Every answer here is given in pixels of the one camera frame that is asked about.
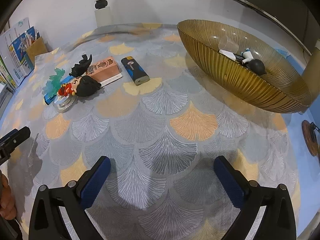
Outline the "person's left hand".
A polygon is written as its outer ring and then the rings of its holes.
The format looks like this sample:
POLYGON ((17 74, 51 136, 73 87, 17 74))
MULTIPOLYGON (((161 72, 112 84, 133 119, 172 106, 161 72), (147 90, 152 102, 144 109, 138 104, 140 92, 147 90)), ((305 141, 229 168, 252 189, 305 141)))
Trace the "person's left hand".
POLYGON ((17 215, 15 197, 11 192, 8 179, 1 174, 2 194, 1 194, 1 216, 6 220, 13 220, 17 215))

